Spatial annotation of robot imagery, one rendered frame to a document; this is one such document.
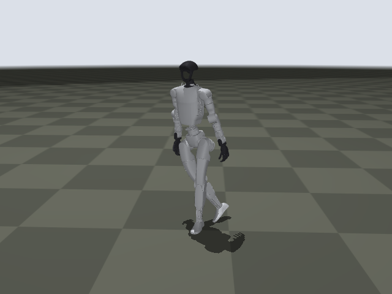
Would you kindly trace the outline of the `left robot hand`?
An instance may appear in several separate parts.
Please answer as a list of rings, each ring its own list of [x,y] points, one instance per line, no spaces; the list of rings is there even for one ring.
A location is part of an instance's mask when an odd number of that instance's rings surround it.
[[[227,148],[227,146],[226,146],[227,143],[225,142],[225,143],[222,144],[222,140],[221,140],[221,139],[218,139],[218,144],[219,144],[219,146],[220,146],[220,151],[221,151],[220,156],[219,156],[219,159],[222,157],[222,160],[221,160],[220,162],[223,162],[223,161],[225,161],[225,160],[228,158],[228,156],[229,156],[228,148]]]

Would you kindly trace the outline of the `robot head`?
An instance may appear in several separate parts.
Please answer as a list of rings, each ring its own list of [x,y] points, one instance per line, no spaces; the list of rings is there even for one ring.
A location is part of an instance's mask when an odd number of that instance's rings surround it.
[[[185,88],[193,87],[190,84],[194,84],[196,86],[196,84],[194,83],[194,79],[191,78],[192,78],[193,71],[198,70],[198,65],[193,61],[186,61],[179,66],[179,69],[181,71],[182,80],[186,82],[186,85],[184,85],[184,87]],[[188,79],[185,79],[183,77],[183,72],[187,72],[190,74]]]

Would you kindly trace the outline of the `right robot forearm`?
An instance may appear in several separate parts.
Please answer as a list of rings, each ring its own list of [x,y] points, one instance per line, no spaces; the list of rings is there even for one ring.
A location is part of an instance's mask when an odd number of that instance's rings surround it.
[[[182,125],[180,123],[180,120],[179,119],[175,119],[174,117],[172,117],[172,118],[173,118],[173,122],[175,124],[175,133],[177,133],[177,138],[181,138],[183,128],[182,128]]]

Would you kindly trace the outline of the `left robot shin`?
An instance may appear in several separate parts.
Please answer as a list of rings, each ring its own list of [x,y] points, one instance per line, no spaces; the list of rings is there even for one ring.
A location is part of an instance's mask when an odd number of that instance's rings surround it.
[[[205,180],[204,185],[197,185],[195,190],[196,222],[200,220],[200,223],[202,222],[203,207],[206,200],[206,186],[207,181]]]

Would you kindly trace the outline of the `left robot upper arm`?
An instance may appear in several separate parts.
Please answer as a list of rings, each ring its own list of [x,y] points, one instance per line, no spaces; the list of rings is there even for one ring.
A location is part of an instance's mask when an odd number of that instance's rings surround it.
[[[205,107],[209,113],[207,116],[209,123],[217,122],[215,118],[215,107],[212,99],[212,93],[209,89],[200,88],[197,90],[198,96],[204,101]]]

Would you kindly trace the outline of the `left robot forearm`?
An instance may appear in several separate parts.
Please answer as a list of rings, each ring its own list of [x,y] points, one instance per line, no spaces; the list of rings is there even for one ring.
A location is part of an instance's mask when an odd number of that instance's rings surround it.
[[[216,134],[217,140],[221,139],[222,140],[222,144],[223,144],[223,143],[226,142],[226,139],[224,137],[224,133],[223,133],[222,128],[221,128],[221,123],[220,123],[219,118],[218,118],[216,113],[215,113],[215,118],[216,118],[217,122],[214,122],[214,124],[212,124],[212,127],[214,129],[215,134]]]

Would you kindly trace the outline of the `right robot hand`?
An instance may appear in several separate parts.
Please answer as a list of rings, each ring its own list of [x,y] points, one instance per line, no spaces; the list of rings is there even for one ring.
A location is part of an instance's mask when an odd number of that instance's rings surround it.
[[[174,133],[174,139],[175,139],[175,141],[174,141],[174,145],[173,145],[173,151],[175,152],[175,154],[177,156],[180,156],[180,154],[179,154],[179,144],[181,143],[181,141],[180,141],[181,138],[177,138],[177,133]]]

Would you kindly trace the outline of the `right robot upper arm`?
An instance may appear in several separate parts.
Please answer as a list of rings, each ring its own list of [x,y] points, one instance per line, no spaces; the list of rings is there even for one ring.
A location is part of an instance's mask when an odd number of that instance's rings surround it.
[[[171,95],[171,98],[172,98],[172,103],[173,103],[173,106],[174,106],[174,108],[175,108],[175,109],[171,112],[171,116],[174,117],[175,119],[179,119],[179,117],[178,117],[177,103],[176,103],[176,89],[177,89],[177,87],[175,87],[175,88],[173,88],[173,89],[170,90],[170,95]]]

